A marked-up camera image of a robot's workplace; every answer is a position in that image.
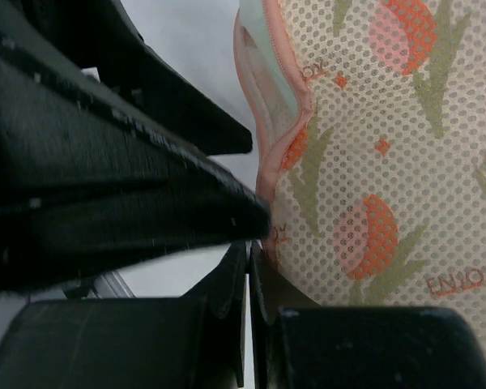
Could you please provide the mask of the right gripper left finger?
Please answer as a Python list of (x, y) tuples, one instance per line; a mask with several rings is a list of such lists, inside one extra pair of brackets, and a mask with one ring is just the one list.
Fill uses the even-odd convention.
[(180, 297), (40, 301), (0, 341), (0, 388), (244, 384), (246, 247)]

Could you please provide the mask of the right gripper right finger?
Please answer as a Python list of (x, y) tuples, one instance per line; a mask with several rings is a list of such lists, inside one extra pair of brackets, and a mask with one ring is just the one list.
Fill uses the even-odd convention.
[(430, 306), (320, 306), (249, 254), (258, 388), (486, 388), (486, 355), (466, 320)]

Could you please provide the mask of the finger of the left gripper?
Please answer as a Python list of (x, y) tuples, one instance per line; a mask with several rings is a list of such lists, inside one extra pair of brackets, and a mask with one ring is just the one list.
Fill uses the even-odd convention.
[(0, 24), (0, 293), (266, 236), (229, 171)]
[(82, 69), (208, 156), (243, 154), (252, 135), (145, 44), (119, 1), (46, 1), (44, 35)]

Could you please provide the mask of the floral fabric laundry bag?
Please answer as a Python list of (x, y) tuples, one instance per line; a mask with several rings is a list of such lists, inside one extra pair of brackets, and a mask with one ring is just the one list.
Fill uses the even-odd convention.
[(272, 265), (322, 306), (438, 305), (486, 355), (486, 1), (262, 1), (296, 98), (258, 128)]

